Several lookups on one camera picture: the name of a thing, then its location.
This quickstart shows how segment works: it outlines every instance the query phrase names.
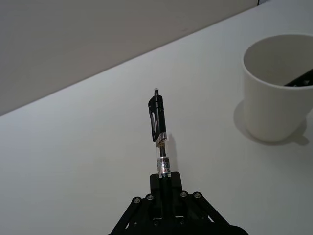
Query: mug rim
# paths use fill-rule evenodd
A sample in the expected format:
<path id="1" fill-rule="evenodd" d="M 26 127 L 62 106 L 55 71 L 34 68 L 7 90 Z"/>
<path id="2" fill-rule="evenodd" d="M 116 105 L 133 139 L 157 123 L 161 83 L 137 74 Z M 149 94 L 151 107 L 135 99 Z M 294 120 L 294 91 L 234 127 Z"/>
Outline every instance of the mug rim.
<path id="1" fill-rule="evenodd" d="M 241 58 L 241 63 L 242 63 L 242 66 L 244 68 L 244 71 L 254 80 L 256 80 L 257 82 L 260 82 L 266 86 L 269 86 L 269 87 L 273 87 L 273 88 L 276 88 L 276 89 L 282 89 L 282 90 L 289 90 L 289 91 L 298 91 L 298 90 L 310 90 L 310 89 L 313 89 L 313 85 L 311 86 L 304 86 L 304 87 L 285 87 L 285 86 L 279 86 L 279 85 L 275 85 L 275 84 L 271 84 L 271 83 L 268 83 L 268 82 L 265 82 L 263 80 L 261 80 L 260 78 L 257 78 L 256 76 L 254 76 L 247 68 L 246 68 L 246 65 L 245 65 L 245 56 L 246 56 L 246 53 L 247 51 L 253 47 L 255 44 L 261 42 L 261 41 L 264 41 L 266 39 L 269 39 L 269 38 L 274 38 L 274 37 L 278 37 L 278 36 L 308 36 L 308 37 L 312 37 L 313 39 L 313 34 L 309 34 L 309 33 L 285 33 L 285 34 L 277 34 L 277 35 L 273 35 L 273 36 L 269 36 L 269 37 L 265 37 L 265 38 L 262 38 L 256 42 L 254 42 L 253 44 L 251 44 L 246 50 L 245 50 L 245 53 L 244 55 L 242 56 Z"/>

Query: black pen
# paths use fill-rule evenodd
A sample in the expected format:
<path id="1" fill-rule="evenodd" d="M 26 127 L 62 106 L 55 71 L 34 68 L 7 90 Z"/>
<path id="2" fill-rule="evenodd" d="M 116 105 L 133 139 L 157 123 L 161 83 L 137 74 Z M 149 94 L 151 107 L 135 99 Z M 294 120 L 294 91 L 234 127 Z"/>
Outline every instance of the black pen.
<path id="1" fill-rule="evenodd" d="M 151 120 L 152 140 L 156 143 L 157 150 L 157 171 L 162 198 L 162 216 L 170 219 L 173 217 L 171 168 L 170 159 L 167 155 L 168 148 L 163 98 L 158 94 L 158 89 L 155 89 L 155 95 L 149 100 L 148 106 Z"/>
<path id="2" fill-rule="evenodd" d="M 313 85 L 313 69 L 287 83 L 286 87 L 305 87 Z"/>

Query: table surface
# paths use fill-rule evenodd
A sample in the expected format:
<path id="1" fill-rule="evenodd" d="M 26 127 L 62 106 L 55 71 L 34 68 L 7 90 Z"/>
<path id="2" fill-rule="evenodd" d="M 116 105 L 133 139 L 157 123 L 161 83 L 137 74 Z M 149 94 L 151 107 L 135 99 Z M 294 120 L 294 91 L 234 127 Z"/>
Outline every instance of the table surface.
<path id="1" fill-rule="evenodd" d="M 241 57 L 313 33 L 313 1 L 273 0 L 0 117 L 1 235 L 103 235 L 149 192 L 148 100 L 164 98 L 173 170 L 251 235 L 313 229 L 313 113 L 291 138 L 253 140 Z"/>

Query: wall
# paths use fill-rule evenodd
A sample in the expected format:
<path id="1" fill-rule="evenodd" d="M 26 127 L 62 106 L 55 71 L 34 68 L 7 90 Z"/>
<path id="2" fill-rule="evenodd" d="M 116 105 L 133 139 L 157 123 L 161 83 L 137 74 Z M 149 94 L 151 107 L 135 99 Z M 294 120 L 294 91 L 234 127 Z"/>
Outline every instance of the wall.
<path id="1" fill-rule="evenodd" d="M 263 4 L 263 3 L 267 2 L 267 1 L 269 1 L 269 0 L 260 0 L 259 3 Z"/>
<path id="2" fill-rule="evenodd" d="M 0 115 L 256 2 L 2 0 Z"/>

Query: white mug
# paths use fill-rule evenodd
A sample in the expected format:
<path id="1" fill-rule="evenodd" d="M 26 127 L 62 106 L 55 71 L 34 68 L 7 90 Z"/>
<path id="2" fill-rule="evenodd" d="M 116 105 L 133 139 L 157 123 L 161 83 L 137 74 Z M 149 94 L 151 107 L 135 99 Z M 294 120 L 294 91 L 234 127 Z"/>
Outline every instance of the white mug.
<path id="1" fill-rule="evenodd" d="M 313 69 L 313 36 L 258 41 L 245 52 L 243 67 L 247 130 L 266 142 L 287 138 L 313 107 L 313 86 L 284 86 Z"/>

